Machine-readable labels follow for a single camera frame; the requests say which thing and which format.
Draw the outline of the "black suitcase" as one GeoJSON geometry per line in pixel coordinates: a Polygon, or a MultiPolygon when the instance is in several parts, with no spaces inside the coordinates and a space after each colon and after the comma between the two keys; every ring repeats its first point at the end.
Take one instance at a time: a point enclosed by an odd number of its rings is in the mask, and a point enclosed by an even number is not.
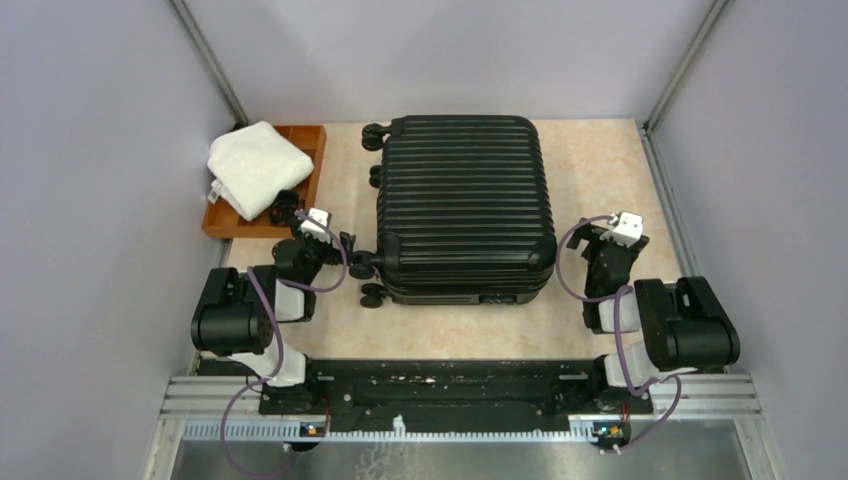
{"type": "Polygon", "coordinates": [[[376,248],[354,254],[360,303],[522,305],[552,275],[554,219],[539,133],[516,115],[406,115],[362,129],[381,155],[376,248]]]}

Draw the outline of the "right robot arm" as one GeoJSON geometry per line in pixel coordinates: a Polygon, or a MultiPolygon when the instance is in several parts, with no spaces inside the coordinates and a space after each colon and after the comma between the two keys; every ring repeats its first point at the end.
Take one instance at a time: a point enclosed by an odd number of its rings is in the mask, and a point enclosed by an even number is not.
{"type": "Polygon", "coordinates": [[[673,376],[720,369],[738,361],[741,343],[711,285],[702,276],[634,280],[631,270],[649,238],[637,215],[582,218],[557,251],[581,250],[587,263],[584,323],[608,334],[614,351],[594,360],[586,385],[589,404],[612,412],[627,397],[673,376]]]}

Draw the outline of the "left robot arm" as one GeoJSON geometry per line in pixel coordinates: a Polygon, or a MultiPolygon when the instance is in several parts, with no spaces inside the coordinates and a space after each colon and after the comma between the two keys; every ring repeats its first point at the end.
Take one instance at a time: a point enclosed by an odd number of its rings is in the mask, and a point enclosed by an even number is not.
{"type": "Polygon", "coordinates": [[[312,282],[325,265],[352,259],[356,237],[340,232],[341,242],[324,242],[310,224],[272,248],[273,262],[250,273],[235,268],[209,272],[191,320],[193,345],[247,366],[269,387],[282,388],[283,401],[297,413],[319,404],[320,386],[306,377],[307,356],[278,342],[284,323],[312,319],[317,303],[312,282]]]}

